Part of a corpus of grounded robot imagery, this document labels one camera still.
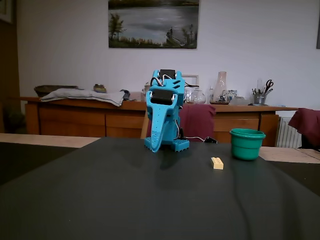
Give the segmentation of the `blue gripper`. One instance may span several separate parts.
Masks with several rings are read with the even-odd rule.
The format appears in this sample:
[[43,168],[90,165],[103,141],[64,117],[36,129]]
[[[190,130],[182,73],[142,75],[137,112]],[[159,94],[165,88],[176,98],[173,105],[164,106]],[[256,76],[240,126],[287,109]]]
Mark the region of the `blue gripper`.
[[146,94],[148,117],[151,120],[150,137],[146,146],[156,153],[162,145],[172,145],[178,137],[178,104],[184,101],[184,81],[167,76],[152,77]]

